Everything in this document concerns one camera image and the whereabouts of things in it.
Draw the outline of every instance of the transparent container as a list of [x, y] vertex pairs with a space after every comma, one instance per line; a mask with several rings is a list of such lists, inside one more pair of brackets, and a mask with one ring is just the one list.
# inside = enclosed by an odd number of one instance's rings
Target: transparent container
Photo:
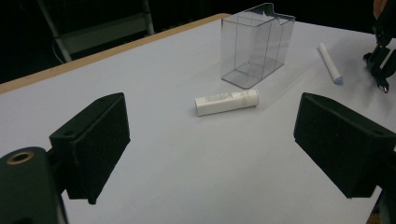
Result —
[[221, 20], [221, 79], [249, 89], [286, 60], [295, 18], [265, 3]]

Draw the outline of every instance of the wooden table edge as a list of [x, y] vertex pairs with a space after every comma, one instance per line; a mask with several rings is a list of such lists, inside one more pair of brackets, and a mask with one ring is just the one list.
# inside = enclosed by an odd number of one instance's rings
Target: wooden table edge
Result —
[[107, 50], [95, 53], [93, 55], [72, 61], [70, 63], [64, 63], [64, 64], [49, 68], [49, 69], [41, 71], [41, 72], [37, 72], [32, 75], [28, 75], [26, 77], [17, 78], [17, 79], [11, 80], [9, 82], [2, 83], [2, 84], [0, 84], [0, 94], [6, 93], [9, 91], [14, 91], [18, 88], [37, 83], [37, 82], [39, 82], [41, 80], [45, 80], [47, 78], [56, 77], [60, 74], [80, 68], [80, 67], [85, 66], [90, 63], [98, 62], [105, 58], [122, 53], [126, 50], [137, 48], [139, 46], [151, 43], [153, 41], [166, 38], [170, 35], [176, 35], [178, 33], [190, 30], [192, 28], [204, 25], [206, 23], [220, 20], [227, 16], [229, 16], [229, 14], [226, 14], [226, 13], [216, 14], [216, 15], [198, 20], [198, 21], [193, 21], [193, 22], [178, 26], [176, 28], [173, 28], [173, 29], [170, 29], [170, 30], [167, 30], [167, 31], [155, 34], [155, 35], [150, 35], [150, 36], [138, 39], [136, 41], [117, 46], [113, 49], [107, 49]]

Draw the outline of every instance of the white cylinder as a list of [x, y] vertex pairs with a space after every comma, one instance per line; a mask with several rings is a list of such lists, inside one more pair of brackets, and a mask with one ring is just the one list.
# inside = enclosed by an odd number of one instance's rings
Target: white cylinder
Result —
[[330, 75], [332, 75], [332, 80], [334, 81], [334, 83], [342, 85], [343, 77], [341, 77], [338, 68], [335, 66], [335, 63], [332, 61], [332, 57], [330, 56], [329, 51], [327, 51], [323, 43], [319, 44], [319, 51], [324, 62], [327, 65], [327, 68], [329, 69]]
[[259, 104], [257, 90], [236, 91], [195, 99], [198, 116], [215, 114]]

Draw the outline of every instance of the black foam pad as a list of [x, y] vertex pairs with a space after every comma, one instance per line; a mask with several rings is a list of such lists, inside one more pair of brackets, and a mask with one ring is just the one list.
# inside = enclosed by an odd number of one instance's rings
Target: black foam pad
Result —
[[370, 197], [396, 134], [332, 99], [303, 93], [294, 127], [296, 143], [348, 197]]
[[52, 161], [60, 162], [66, 172], [61, 182], [65, 184], [69, 198], [88, 199], [89, 203], [96, 203], [130, 142], [123, 93], [94, 101], [49, 139], [52, 143]]

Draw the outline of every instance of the table surface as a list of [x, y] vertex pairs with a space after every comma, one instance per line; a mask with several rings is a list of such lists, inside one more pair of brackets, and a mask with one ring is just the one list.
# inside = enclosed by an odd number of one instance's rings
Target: table surface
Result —
[[[77, 112], [124, 92], [131, 143], [97, 205], [64, 193], [70, 223], [365, 223], [380, 188], [347, 199], [294, 142], [293, 128], [301, 94], [311, 92], [396, 132], [395, 76], [385, 94], [362, 60], [375, 37], [296, 22], [285, 65], [255, 86], [257, 107], [197, 117], [195, 98], [240, 90], [220, 80], [221, 17], [1, 85], [0, 156], [50, 149], [50, 134]], [[343, 86], [332, 83], [320, 42]]]

